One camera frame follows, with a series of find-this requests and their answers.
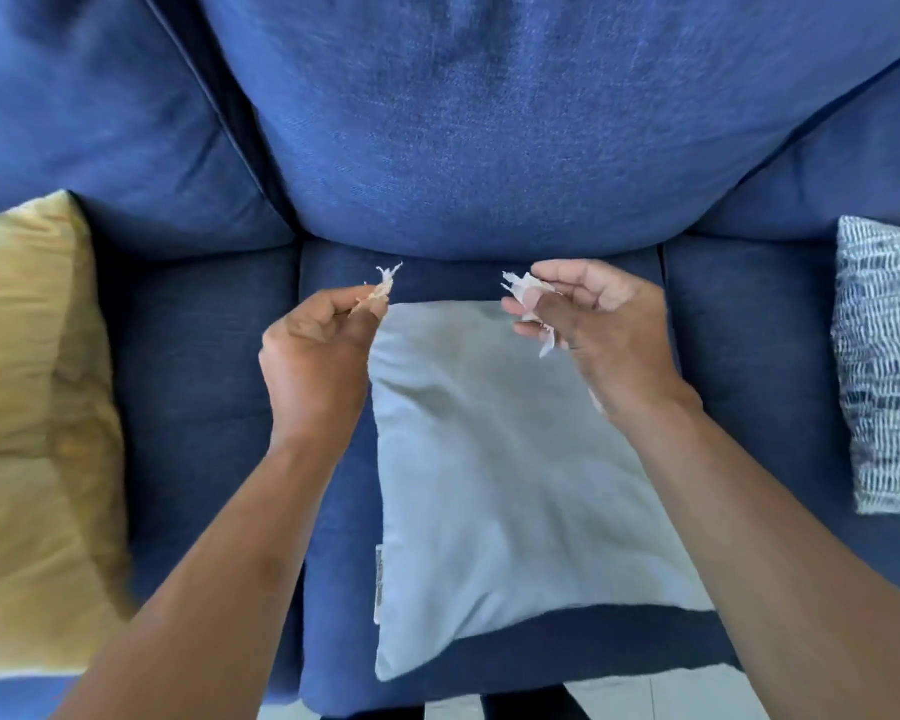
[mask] throw pillow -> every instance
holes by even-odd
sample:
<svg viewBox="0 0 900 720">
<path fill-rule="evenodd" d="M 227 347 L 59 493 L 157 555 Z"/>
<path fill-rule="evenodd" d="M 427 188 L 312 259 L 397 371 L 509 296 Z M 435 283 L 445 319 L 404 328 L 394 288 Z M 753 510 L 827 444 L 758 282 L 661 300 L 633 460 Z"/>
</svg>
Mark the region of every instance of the throw pillow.
<svg viewBox="0 0 900 720">
<path fill-rule="evenodd" d="M 570 356 L 541 360 L 511 320 L 496 302 L 399 304 L 374 342 L 380 680 L 560 609 L 713 610 Z"/>
<path fill-rule="evenodd" d="M 900 513 L 900 227 L 844 216 L 833 343 L 857 511 Z"/>
<path fill-rule="evenodd" d="M 123 443 L 90 233 L 0 214 L 0 678 L 81 672 L 132 615 Z"/>
</svg>

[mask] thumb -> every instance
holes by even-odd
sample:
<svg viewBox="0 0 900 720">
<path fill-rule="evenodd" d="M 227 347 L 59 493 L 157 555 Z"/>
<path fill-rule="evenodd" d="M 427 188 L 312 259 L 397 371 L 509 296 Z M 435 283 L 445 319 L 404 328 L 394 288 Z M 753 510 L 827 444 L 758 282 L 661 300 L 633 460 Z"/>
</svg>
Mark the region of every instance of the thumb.
<svg viewBox="0 0 900 720">
<path fill-rule="evenodd" d="M 523 305 L 544 324 L 556 329 L 571 348 L 578 345 L 584 312 L 568 298 L 557 292 L 530 288 L 524 296 Z"/>
<path fill-rule="evenodd" d="M 339 335 L 352 344 L 358 344 L 370 350 L 373 339 L 380 328 L 380 322 L 387 313 L 386 303 L 375 302 L 358 306 L 348 315 L 346 323 L 340 329 Z"/>
</svg>

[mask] person's left hand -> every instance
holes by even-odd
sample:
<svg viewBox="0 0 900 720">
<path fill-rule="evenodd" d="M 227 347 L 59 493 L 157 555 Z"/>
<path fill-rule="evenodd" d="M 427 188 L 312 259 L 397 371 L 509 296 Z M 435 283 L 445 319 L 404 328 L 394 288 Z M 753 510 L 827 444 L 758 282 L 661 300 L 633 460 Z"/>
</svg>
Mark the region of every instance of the person's left hand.
<svg viewBox="0 0 900 720">
<path fill-rule="evenodd" d="M 387 314 L 387 301 L 367 300 L 371 293 L 372 285 L 321 290 L 264 333 L 271 450 L 297 441 L 343 456 L 367 400 L 371 346 Z"/>
</svg>

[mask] forearm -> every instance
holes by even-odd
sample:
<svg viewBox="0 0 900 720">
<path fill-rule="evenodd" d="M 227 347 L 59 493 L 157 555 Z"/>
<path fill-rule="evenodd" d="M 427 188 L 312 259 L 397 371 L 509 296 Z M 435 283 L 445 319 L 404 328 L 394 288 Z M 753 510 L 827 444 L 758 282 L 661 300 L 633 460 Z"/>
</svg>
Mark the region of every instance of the forearm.
<svg viewBox="0 0 900 720">
<path fill-rule="evenodd" d="M 268 455 L 55 717 L 255 718 L 335 466 L 324 451 Z"/>
<path fill-rule="evenodd" d="M 702 410 L 621 426 L 770 716 L 900 719 L 900 591 Z"/>
</svg>

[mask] white label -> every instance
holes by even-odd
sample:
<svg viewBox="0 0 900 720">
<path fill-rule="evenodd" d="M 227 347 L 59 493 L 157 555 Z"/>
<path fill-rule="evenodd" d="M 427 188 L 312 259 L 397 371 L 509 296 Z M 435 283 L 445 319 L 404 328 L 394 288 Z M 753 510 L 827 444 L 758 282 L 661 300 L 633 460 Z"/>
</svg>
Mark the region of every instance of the white label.
<svg viewBox="0 0 900 720">
<path fill-rule="evenodd" d="M 380 605 L 384 603 L 384 547 L 377 546 L 377 589 L 373 597 L 373 623 L 380 626 Z"/>
</svg>

